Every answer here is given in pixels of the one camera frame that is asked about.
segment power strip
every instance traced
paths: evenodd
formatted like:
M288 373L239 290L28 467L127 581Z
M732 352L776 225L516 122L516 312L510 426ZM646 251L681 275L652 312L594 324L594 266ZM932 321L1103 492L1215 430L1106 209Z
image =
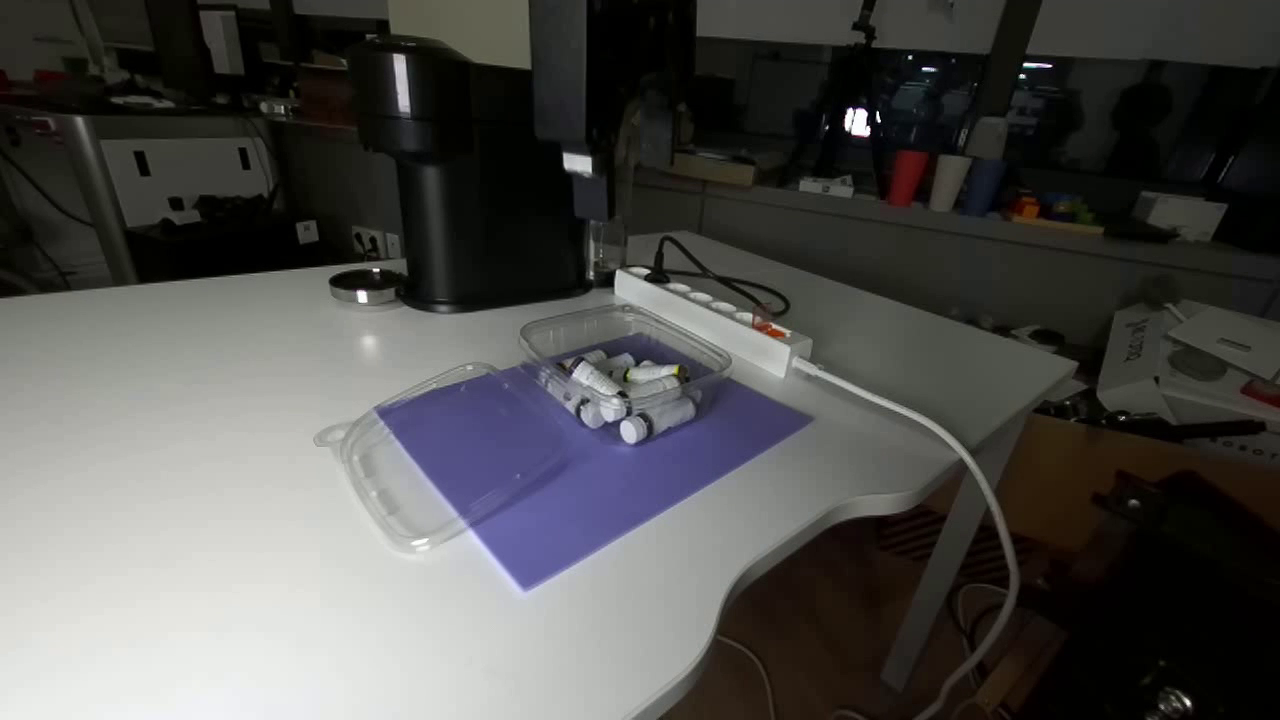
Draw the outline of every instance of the power strip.
M612 294L766 376L786 376L793 354L812 354L806 337L687 285L652 285L646 266L618 266Z

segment table leg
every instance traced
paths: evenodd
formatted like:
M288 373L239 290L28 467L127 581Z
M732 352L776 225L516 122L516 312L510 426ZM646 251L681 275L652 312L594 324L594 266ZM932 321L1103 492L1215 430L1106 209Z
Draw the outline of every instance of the table leg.
M995 438L976 457L990 485L999 485L1002 465L1008 465L1019 430L1025 430L1025 414L1002 423L995 430ZM950 591L950 585L961 575L961 562L962 562L962 556L971 546L971 535L976 535L983 514L987 514L987 503L976 492L971 476L962 472L962 485L961 485L961 492L950 501L947 522L942 522L938 539L932 543L932 556L929 556L929 569L925 569L925 575L915 585L906 616L905 616L905 622L898 622L898 631L896 631L896 639L888 648L888 659L879 666L879 681L888 688L896 688L896 690L906 688L906 681L910 681L910 672L920 664L920 653L925 653L925 644L929 644L929 636L932 636L932 628L934 628L934 618L938 618L938 610L947 603L947 591Z

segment purple mat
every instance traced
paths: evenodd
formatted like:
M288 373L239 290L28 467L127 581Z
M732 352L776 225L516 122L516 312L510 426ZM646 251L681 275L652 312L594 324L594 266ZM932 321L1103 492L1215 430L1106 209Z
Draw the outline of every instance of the purple mat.
M623 347L672 354L640 337ZM614 426L580 426L537 386L532 367L389 402L378 419L520 589L553 581L806 423L717 380L693 423L626 448Z

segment white table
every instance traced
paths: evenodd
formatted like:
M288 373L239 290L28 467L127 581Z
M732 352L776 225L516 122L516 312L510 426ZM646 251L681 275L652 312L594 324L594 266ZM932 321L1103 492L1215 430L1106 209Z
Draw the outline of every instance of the white table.
M1002 448L1068 373L950 321L695 248L785 287L819 361L981 448ZM424 316L340 308L327 275L0 302L0 715L652 715L695 681L736 589L835 520L920 503L950 467L870 406L736 373L816 423L516 591L473 535L395 551L312 435L438 367L520 361L520 324L608 290ZM920 594L898 664L934 618Z

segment coffee maker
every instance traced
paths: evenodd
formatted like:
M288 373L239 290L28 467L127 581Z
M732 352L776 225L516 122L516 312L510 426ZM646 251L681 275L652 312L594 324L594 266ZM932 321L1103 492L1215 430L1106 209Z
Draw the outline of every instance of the coffee maker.
M526 71L363 40L349 71L363 146L395 159L405 300L473 312L592 287L614 127L643 84L693 71L693 26L693 0L526 0Z

